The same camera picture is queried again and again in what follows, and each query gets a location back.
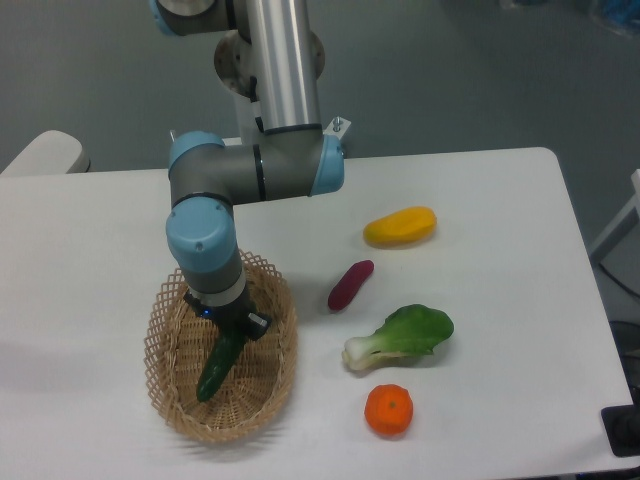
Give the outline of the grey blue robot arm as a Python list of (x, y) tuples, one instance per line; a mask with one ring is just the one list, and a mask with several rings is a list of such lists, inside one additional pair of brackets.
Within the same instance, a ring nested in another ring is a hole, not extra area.
[(241, 141), (202, 131), (173, 141), (166, 236), (194, 312), (256, 340), (270, 320), (251, 302), (233, 209), (341, 188), (342, 146), (319, 111), (323, 46), (303, 1), (154, 1), (150, 9), (165, 34), (222, 36), (214, 66), (238, 105)]

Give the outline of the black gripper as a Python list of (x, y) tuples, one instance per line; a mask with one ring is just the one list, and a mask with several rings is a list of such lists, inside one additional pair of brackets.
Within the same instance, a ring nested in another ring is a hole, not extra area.
[(183, 299), (197, 317), (210, 320), (221, 329), (236, 328), (251, 341), (262, 338), (272, 324), (272, 319), (268, 315), (254, 312), (254, 305), (247, 287), (236, 299), (222, 306), (205, 303), (197, 298), (190, 288), (187, 289)]

